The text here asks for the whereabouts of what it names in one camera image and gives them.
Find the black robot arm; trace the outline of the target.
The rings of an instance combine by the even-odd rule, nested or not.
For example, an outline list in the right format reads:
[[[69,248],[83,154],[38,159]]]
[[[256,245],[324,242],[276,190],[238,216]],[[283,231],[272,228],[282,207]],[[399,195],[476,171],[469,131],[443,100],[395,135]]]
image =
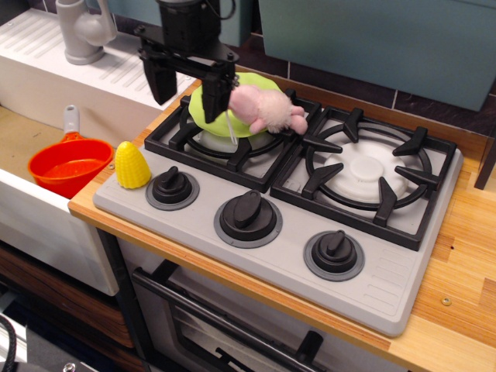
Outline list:
[[[238,85],[239,56],[219,40],[218,1],[159,1],[160,26],[139,26],[139,57],[155,101],[162,105],[177,93],[176,73],[202,82],[205,122],[228,109]]]

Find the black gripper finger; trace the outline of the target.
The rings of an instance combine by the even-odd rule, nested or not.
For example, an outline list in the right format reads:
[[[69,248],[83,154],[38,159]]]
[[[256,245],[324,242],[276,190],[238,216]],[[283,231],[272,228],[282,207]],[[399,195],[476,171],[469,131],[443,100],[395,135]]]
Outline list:
[[[202,81],[202,105],[207,124],[214,122],[229,105],[233,89],[231,80],[217,75],[208,75]]]
[[[147,59],[142,59],[143,69],[154,100],[162,105],[177,93],[176,71]]]

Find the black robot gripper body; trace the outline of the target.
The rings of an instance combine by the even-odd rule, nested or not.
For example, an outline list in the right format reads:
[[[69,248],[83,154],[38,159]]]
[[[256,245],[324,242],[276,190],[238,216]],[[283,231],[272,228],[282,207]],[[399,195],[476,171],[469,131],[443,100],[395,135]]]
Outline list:
[[[203,79],[207,73],[238,85],[238,56],[219,40],[221,22],[231,18],[219,7],[160,7],[160,25],[135,28],[141,60],[152,60],[181,74]]]

